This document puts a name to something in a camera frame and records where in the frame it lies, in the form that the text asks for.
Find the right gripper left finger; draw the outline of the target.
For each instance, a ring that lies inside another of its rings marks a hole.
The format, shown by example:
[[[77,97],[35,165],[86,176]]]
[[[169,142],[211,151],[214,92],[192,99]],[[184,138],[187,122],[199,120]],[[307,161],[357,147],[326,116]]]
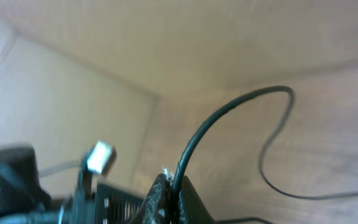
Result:
[[[164,174],[159,174],[129,224],[170,223],[169,200],[170,182]]]

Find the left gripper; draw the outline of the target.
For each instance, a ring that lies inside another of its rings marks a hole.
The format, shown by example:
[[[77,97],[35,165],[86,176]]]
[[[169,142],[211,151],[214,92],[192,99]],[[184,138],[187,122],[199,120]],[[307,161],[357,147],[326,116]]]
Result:
[[[70,224],[129,223],[144,199],[107,184],[98,184],[94,202],[92,175],[86,168],[78,174]]]

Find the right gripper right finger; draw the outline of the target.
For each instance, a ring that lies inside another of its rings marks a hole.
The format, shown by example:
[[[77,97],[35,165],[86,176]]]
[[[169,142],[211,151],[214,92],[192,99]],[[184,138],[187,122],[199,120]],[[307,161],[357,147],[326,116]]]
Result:
[[[187,176],[182,180],[178,198],[178,222],[180,224],[216,223]]]

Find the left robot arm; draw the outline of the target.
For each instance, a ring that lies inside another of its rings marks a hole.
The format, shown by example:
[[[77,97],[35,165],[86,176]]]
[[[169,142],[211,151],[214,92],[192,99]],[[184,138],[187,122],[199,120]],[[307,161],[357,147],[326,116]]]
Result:
[[[80,170],[75,192],[53,198],[39,179],[65,169]],[[39,171],[31,145],[0,147],[0,223],[129,223],[142,198],[98,183],[81,161],[70,161]]]

